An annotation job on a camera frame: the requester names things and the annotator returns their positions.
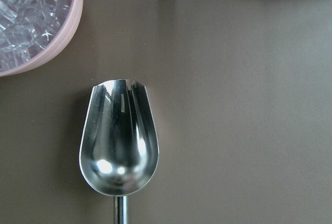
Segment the metal ice scoop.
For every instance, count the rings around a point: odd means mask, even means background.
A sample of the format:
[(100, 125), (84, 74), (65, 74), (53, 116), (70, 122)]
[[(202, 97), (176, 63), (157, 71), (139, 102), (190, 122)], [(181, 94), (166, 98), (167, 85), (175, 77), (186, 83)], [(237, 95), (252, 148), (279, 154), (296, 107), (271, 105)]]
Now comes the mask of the metal ice scoop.
[(87, 184), (114, 198), (114, 223), (128, 223), (128, 196), (144, 188), (159, 159), (146, 87), (135, 80), (92, 88), (82, 132), (79, 166)]

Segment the pink bowl with ice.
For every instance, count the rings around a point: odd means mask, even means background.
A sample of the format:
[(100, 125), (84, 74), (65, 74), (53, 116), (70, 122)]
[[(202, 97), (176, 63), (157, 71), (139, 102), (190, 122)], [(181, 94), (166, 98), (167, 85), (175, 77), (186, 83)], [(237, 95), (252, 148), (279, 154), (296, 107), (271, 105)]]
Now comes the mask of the pink bowl with ice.
[(1, 76), (35, 69), (73, 38), (83, 0), (1, 0)]

